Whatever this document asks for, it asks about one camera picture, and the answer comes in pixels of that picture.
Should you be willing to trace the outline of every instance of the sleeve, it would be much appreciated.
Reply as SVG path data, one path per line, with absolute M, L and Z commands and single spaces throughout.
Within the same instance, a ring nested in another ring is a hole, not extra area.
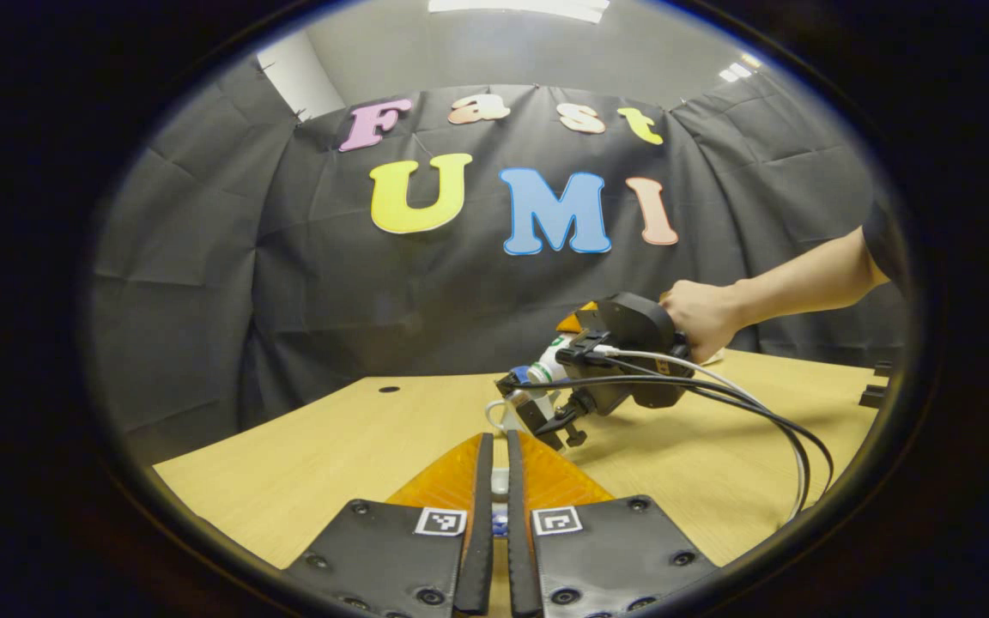
M 886 207 L 879 201 L 872 203 L 868 218 L 860 227 L 872 262 L 887 275 L 891 282 L 901 287 L 903 282 L 903 250 L 898 230 L 891 224 Z

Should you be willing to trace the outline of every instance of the white cable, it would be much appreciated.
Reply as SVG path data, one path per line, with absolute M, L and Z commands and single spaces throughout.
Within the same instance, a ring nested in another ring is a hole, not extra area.
M 656 361 L 668 360 L 670 361 L 670 363 L 674 363 L 675 365 L 682 365 L 682 367 L 690 368 L 692 369 L 692 371 L 700 372 L 704 375 L 711 377 L 711 379 L 717 380 L 717 382 L 721 384 L 730 386 L 731 388 L 734 388 L 735 391 L 742 392 L 743 395 L 752 399 L 753 402 L 759 404 L 759 406 L 768 409 L 765 403 L 759 402 L 757 397 L 750 395 L 749 392 L 743 390 L 743 388 L 741 386 L 738 386 L 738 384 L 731 382 L 729 379 L 726 379 L 725 377 L 719 375 L 714 371 L 710 371 L 710 369 L 700 367 L 700 365 L 694 363 L 691 360 L 678 359 L 678 357 L 676 356 L 670 356 L 669 354 L 659 354 L 659 352 L 640 352 L 638 349 L 613 348 L 612 345 L 604 345 L 604 344 L 596 345 L 596 347 L 593 348 L 593 351 L 604 356 L 632 356 L 632 357 L 639 357 L 639 359 L 654 359 Z M 793 445 L 791 441 L 789 441 L 789 445 L 792 446 L 792 453 L 796 455 L 796 470 L 797 470 L 796 501 L 793 502 L 792 512 L 790 512 L 788 516 L 788 521 L 792 521 L 792 518 L 799 515 L 800 509 L 804 508 L 804 505 L 801 504 L 801 500 L 804 499 L 804 486 L 807 485 L 808 475 L 804 473 L 804 458 L 802 457 L 802 455 L 800 455 L 799 447 Z

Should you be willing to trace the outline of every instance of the wooden table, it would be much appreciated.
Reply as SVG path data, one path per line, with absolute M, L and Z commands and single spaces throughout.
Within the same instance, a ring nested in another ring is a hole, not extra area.
M 871 369 L 726 351 L 714 371 L 770 410 L 819 435 L 835 477 L 876 411 L 857 404 Z M 197 515 L 285 568 L 354 498 L 382 501 L 440 454 L 482 431 L 483 406 L 505 374 L 368 377 L 289 415 L 158 464 Z M 380 392 L 396 386 L 399 391 Z M 631 399 L 609 417 L 577 423 L 589 438 L 562 454 L 616 497 L 652 496 L 714 563 L 734 560 L 788 516 L 796 458 L 784 435 L 749 412 L 687 394 L 674 408 Z M 812 498 L 827 465 L 812 445 Z M 494 443 L 506 465 L 506 440 Z M 495 544 L 491 615 L 510 615 L 505 543 Z

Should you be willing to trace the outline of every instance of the ceiling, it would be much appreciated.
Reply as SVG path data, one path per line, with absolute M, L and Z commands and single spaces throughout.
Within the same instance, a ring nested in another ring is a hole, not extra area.
M 670 5 L 612 0 L 601 22 L 514 11 L 428 12 L 428 0 L 347 3 L 306 28 L 345 105 L 408 90 L 541 83 L 670 108 L 721 85 L 741 55 Z

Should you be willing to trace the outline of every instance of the blue letter m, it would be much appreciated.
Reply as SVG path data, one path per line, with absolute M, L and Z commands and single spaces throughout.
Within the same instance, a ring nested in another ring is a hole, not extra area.
M 605 181 L 593 173 L 572 173 L 560 199 L 535 169 L 510 167 L 499 173 L 499 179 L 510 185 L 510 239 L 503 244 L 511 255 L 539 253 L 544 245 L 533 233 L 537 219 L 544 238 L 552 249 L 561 250 L 574 222 L 570 247 L 578 253 L 604 253 L 612 247 L 601 220 L 601 187 Z

